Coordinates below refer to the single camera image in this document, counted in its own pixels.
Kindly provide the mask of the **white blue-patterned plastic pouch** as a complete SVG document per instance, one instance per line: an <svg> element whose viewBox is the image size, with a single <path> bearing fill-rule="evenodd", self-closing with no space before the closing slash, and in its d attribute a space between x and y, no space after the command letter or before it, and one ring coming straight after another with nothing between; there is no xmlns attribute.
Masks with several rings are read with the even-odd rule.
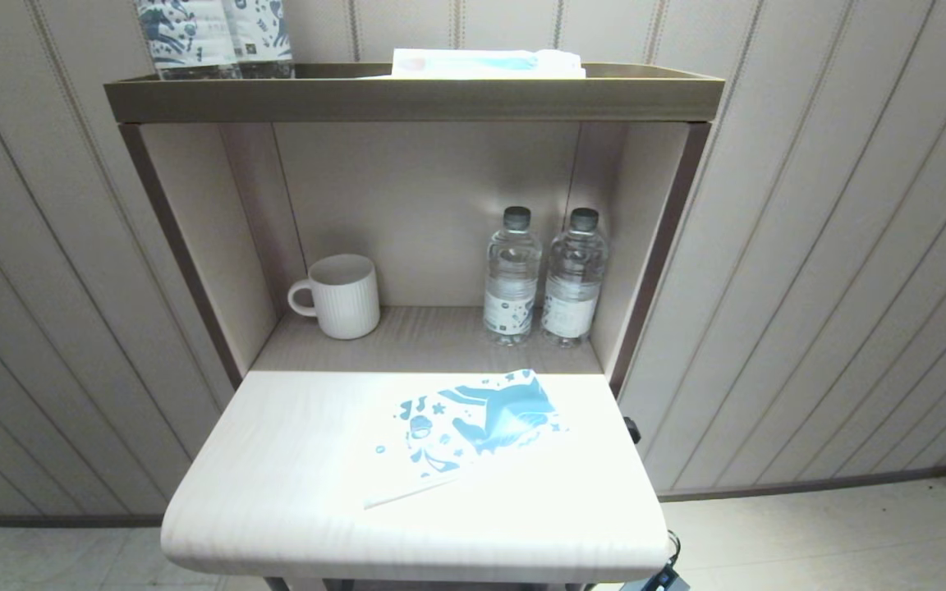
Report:
<svg viewBox="0 0 946 591"><path fill-rule="evenodd" d="M368 418L361 453L371 509L539 456L571 432L535 371L402 394Z"/></svg>

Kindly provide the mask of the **clear water bottle black cap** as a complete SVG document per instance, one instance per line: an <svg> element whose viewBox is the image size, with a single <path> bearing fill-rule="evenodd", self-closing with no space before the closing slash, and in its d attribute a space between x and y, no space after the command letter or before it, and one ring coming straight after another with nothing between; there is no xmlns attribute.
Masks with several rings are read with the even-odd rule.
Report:
<svg viewBox="0 0 946 591"><path fill-rule="evenodd" d="M574 348L588 340L608 256L597 210L573 209L549 244L541 329L555 346Z"/></svg>
<svg viewBox="0 0 946 591"><path fill-rule="evenodd" d="M515 346L528 340L537 299L542 244L530 230L530 210L504 209L502 228L489 239L483 322L489 340Z"/></svg>

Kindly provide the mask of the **white ribbed ceramic mug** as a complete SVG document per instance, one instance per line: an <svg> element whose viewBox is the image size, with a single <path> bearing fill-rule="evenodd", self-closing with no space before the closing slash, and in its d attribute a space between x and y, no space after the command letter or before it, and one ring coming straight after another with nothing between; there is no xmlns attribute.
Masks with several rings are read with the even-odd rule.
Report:
<svg viewBox="0 0 946 591"><path fill-rule="evenodd" d="M382 317L378 269L359 254L320 259L290 286L287 303L301 317L315 318L331 339L360 339L374 332Z"/></svg>

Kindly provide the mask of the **beige wooden shelf cabinet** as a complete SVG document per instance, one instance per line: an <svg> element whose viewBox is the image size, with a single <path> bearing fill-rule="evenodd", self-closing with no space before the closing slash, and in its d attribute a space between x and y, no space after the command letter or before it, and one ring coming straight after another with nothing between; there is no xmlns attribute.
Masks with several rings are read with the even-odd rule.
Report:
<svg viewBox="0 0 946 591"><path fill-rule="evenodd" d="M107 83L108 103L234 397L166 511L169 560L318 589L325 580L566 584L647 579L671 542L617 396L725 83L591 63L584 80L375 79L297 64L282 80ZM588 343L481 325L504 207L552 239L593 207L611 258ZM320 259L378 269L374 332L335 340L287 303ZM539 456L365 509L382 403L521 369L571 432Z"/></svg>

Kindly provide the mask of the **white blue flat packet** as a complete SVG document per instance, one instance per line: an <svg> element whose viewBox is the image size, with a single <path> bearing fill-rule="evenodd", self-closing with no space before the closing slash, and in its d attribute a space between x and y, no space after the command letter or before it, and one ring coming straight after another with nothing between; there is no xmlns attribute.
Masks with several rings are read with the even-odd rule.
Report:
<svg viewBox="0 0 946 591"><path fill-rule="evenodd" d="M581 56L562 50L395 48L391 71L375 79L584 80Z"/></svg>

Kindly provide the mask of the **blue white patterned package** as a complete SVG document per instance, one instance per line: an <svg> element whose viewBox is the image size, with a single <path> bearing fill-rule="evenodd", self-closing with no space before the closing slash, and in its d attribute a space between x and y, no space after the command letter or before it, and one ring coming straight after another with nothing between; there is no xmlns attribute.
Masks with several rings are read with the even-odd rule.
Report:
<svg viewBox="0 0 946 591"><path fill-rule="evenodd" d="M237 80L241 70L223 0L134 0L162 80Z"/></svg>
<svg viewBox="0 0 946 591"><path fill-rule="evenodd" d="M284 0L222 0L241 77L292 78Z"/></svg>

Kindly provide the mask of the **black device with blue label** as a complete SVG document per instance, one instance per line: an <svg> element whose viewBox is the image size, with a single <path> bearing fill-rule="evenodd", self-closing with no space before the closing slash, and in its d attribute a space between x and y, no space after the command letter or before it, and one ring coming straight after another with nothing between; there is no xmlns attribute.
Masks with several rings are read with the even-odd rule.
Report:
<svg viewBox="0 0 946 591"><path fill-rule="evenodd" d="M649 579L626 581L621 584L619 591L691 591L691 585L676 570L682 550L681 539L669 529L668 539L673 549L660 572Z"/></svg>

